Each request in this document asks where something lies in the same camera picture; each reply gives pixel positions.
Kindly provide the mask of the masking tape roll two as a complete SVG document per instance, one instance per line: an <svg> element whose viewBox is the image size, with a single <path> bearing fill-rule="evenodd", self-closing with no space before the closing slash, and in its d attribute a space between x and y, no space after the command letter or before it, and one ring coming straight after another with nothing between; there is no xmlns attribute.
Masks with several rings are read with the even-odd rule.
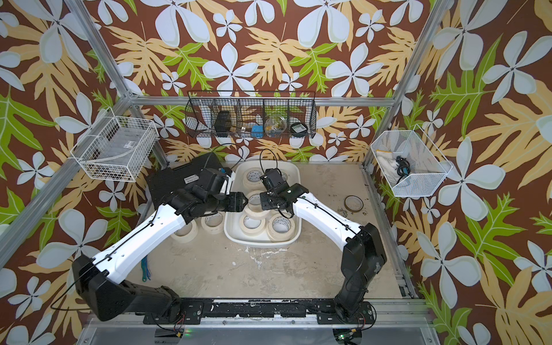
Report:
<svg viewBox="0 0 552 345"><path fill-rule="evenodd" d="M224 213L217 212L201 218L201 227L211 235L221 234L224 231Z"/></svg>

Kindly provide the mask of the masking tape roll one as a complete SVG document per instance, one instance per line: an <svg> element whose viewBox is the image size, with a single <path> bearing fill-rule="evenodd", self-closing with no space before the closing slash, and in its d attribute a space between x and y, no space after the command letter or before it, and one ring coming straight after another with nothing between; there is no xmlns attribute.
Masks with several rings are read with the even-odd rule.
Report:
<svg viewBox="0 0 552 345"><path fill-rule="evenodd" d="M192 242L198 235L198 226L195 220L171 234L171 238L179 244Z"/></svg>

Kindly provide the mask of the white plastic storage box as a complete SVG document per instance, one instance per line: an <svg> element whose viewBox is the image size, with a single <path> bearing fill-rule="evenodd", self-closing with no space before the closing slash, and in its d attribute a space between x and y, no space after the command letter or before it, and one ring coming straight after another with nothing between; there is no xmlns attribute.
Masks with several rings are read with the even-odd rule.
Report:
<svg viewBox="0 0 552 345"><path fill-rule="evenodd" d="M244 172L250 168L260 168L262 172L264 173L267 169L270 168L278 168L283 176L283 179L288 182L289 185L293 185L294 183L300 182L300 173L299 169L288 162L275 162L270 160L250 160L243 162L238 165L237 169L235 170L235 173L237 174L231 189L236 192L243 192L243 194L247 197L247 194L249 194L252 191L262 191L265 192L265 187L257 190L250 190L248 188L245 188L243 185L243 175ZM282 241L282 242L273 242L270 240L270 238L267 235L268 230L268 222L274 215L283 215L284 211L277 211L277 210L270 210L270 214L265 218L266 221L266 231L264 231L262 234L256 236L256 237L248 237L246 236L239 227L239 219L242 215L244 215L245 212L239 212L239 213L228 213L225 215L225 222L224 222L224 234L233 242L237 244L241 244L246 247L257 247L257 248L281 248L281 247L288 247L291 244L293 244L301 235L302 231L302 221L298 217L290 218L289 215L286 215L285 218L292 219L296 224L296 234L295 236L288 241Z"/></svg>

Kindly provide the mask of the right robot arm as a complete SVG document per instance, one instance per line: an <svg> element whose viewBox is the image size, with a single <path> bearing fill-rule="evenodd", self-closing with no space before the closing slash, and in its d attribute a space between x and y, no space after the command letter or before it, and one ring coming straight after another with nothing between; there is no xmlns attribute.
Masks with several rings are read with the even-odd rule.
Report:
<svg viewBox="0 0 552 345"><path fill-rule="evenodd" d="M344 283L334 303L339 319L350 322L359 313L368 285L387 262L379 230L374 224L361 225L341 216L299 183L288 185L277 168L266 170L261 181L266 188L260 194L264 210L307 221L342 251Z"/></svg>

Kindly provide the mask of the masking tape roll four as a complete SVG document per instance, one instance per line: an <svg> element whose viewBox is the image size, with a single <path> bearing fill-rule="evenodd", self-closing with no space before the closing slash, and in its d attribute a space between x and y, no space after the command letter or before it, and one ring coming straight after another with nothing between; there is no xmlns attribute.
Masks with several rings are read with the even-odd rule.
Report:
<svg viewBox="0 0 552 345"><path fill-rule="evenodd" d="M265 219L253 219L244 214L239 219L239 227L246 236L256 237L266 231L267 225Z"/></svg>

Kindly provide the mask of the masking tape roll three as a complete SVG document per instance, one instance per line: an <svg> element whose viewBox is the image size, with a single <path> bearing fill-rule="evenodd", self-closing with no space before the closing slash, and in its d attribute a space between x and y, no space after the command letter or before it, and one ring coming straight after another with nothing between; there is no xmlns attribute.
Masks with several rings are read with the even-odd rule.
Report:
<svg viewBox="0 0 552 345"><path fill-rule="evenodd" d="M269 214L269 210L262 208L260 194L262 191L252 191L247 194L248 204L246 205L244 212L248 217L255 220L265 219Z"/></svg>

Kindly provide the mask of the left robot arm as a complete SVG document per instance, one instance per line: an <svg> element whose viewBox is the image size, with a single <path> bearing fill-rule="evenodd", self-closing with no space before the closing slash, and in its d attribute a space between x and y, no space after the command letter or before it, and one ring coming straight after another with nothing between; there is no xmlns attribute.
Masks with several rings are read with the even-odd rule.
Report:
<svg viewBox="0 0 552 345"><path fill-rule="evenodd" d="M154 214L108 249L72 264L76 292L100 321L123 313L149 314L170 322L180 317L181 298L172 289L137 285L126 278L159 244L197 218L243 211L247 198L231 191L235 178L228 168L192 165L166 168L149 177Z"/></svg>

